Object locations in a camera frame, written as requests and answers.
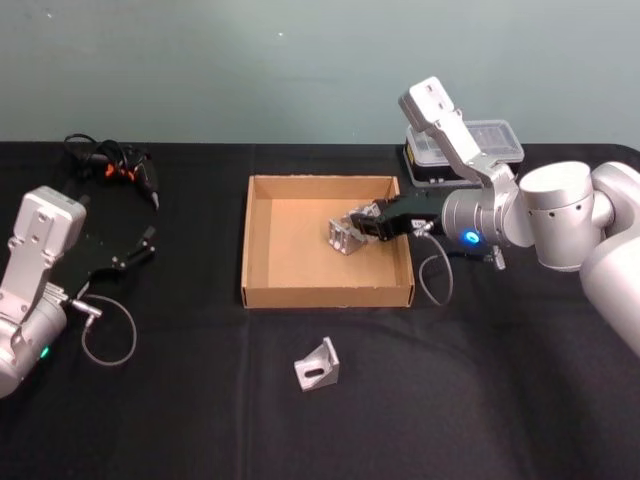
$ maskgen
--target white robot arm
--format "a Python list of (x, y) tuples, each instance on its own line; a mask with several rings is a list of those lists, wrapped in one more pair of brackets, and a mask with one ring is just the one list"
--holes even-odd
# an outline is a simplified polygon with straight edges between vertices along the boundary
[(535, 245), (543, 266), (580, 271), (589, 301), (640, 356), (640, 173), (616, 162), (591, 172), (568, 161), (534, 170), (518, 186), (509, 166), (481, 152), (437, 78), (411, 87), (399, 104), (458, 175), (481, 184), (445, 201), (447, 237)]

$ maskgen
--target metal bracket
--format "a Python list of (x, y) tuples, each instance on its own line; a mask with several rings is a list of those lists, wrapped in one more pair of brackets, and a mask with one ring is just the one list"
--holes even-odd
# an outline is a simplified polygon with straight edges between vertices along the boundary
[(324, 337), (322, 345), (302, 360), (294, 362), (293, 366), (303, 392), (338, 382), (340, 361), (329, 337)]

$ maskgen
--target blue indicator light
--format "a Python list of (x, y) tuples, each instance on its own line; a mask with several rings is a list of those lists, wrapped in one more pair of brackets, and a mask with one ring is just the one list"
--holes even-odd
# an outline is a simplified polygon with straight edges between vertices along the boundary
[(478, 243), (480, 243), (480, 235), (472, 231), (465, 232), (465, 234), (462, 236), (462, 239), (469, 245), (477, 245)]

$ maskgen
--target gray wall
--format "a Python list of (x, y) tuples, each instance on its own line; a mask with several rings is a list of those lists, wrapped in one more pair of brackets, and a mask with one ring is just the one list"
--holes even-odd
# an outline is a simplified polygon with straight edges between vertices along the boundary
[(523, 142), (639, 147), (637, 0), (2, 0), (0, 140), (396, 143), (437, 75)]

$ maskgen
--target bracket hole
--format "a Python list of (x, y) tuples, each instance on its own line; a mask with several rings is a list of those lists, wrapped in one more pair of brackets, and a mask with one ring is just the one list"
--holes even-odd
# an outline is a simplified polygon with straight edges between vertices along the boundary
[(307, 378), (319, 377), (324, 374), (323, 368), (314, 368), (313, 370), (308, 370), (304, 372), (304, 376)]

